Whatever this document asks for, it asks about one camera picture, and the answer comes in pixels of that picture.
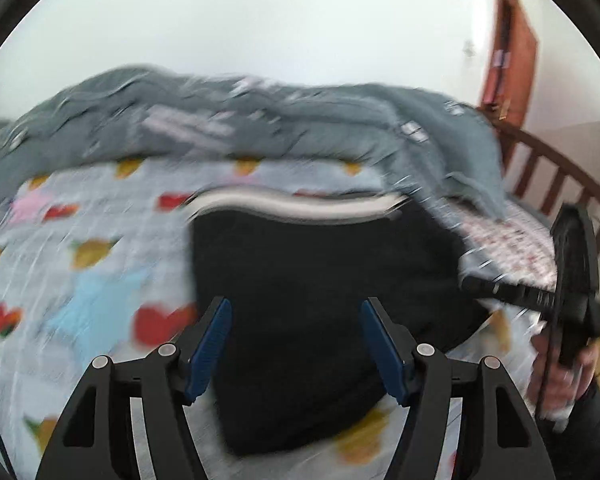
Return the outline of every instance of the wooden headboard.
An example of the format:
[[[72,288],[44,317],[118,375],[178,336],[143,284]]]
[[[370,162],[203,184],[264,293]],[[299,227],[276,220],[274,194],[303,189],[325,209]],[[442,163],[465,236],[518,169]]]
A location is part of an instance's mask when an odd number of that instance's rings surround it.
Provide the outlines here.
[[[512,126],[512,124],[505,121],[501,121],[484,110],[480,111],[496,129],[498,140],[500,141],[500,149],[502,151],[504,173],[507,173],[507,170],[509,169],[517,145],[522,143],[531,149],[525,167],[522,170],[522,174],[520,174],[520,178],[514,188],[513,194],[515,196],[521,199],[525,197],[531,179],[534,176],[534,172],[538,167],[540,158],[545,158],[553,163],[557,169],[544,200],[542,200],[542,205],[540,206],[540,212],[542,214],[549,216],[554,211],[556,201],[560,196],[560,192],[562,191],[562,187],[564,186],[567,177],[571,177],[582,188],[578,203],[589,206],[593,199],[600,204],[600,184],[575,162],[556,151],[545,142],[542,142],[542,140],[534,137],[532,134]],[[598,246],[598,253],[600,253],[600,225],[596,232],[596,245]]]

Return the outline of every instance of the bed sheet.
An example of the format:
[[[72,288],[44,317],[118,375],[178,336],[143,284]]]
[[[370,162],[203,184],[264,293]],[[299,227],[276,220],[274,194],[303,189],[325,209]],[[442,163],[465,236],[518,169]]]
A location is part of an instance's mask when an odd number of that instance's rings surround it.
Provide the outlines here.
[[[200,190],[235,184],[312,195],[384,190],[382,176],[358,164],[165,159],[58,172],[20,188],[0,219],[0,430],[18,478],[34,478],[62,407],[94,355],[108,353],[115,361],[144,356],[195,319],[187,218],[180,206]],[[508,207],[509,220],[497,223],[448,205],[461,218],[454,228],[466,236],[467,257],[490,255],[478,267],[549,286],[555,270],[547,229],[518,206]],[[527,244],[531,237],[534,242]],[[116,311],[107,314],[112,304]],[[84,317],[90,311],[107,319],[106,336],[80,335],[85,323],[96,322]],[[514,308],[503,313],[512,332],[508,351],[493,326],[485,325],[449,355],[477,361],[495,354],[523,390],[533,359],[528,338],[534,317]],[[450,477],[460,410],[455,400],[440,479]],[[211,390],[186,409],[209,478],[245,480],[381,478],[407,412],[385,397],[333,439],[237,459],[222,447]],[[141,476],[154,478],[139,400],[132,415]]]

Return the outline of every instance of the black cloth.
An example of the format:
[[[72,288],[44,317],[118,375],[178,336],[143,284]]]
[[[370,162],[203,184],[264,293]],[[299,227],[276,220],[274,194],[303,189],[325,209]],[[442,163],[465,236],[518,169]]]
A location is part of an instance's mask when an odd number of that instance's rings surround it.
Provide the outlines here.
[[[390,218],[346,225],[215,211],[193,221],[192,236],[199,306],[224,296],[234,308],[214,389],[238,455],[332,436],[381,399],[358,320],[366,298],[442,351],[488,316],[459,290],[461,238],[413,201]]]
[[[594,380],[576,401],[562,433],[541,424],[556,480],[600,480],[600,388]]]

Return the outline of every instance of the gray blanket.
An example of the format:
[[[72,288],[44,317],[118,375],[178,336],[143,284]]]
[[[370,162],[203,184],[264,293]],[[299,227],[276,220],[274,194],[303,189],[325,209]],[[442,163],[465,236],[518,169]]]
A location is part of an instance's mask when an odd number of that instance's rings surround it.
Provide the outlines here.
[[[308,88],[251,76],[97,75],[0,121],[0,200],[28,178],[136,155],[339,158],[378,165],[387,190],[459,196],[504,215],[500,152],[478,112],[379,84]]]

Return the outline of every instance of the black sleeve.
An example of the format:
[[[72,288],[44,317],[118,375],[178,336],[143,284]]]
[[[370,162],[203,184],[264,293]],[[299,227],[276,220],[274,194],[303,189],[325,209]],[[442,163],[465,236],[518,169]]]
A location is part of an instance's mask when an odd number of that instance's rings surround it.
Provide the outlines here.
[[[596,380],[573,407],[567,428],[554,433],[540,426],[556,480],[598,480],[600,468],[600,388]]]

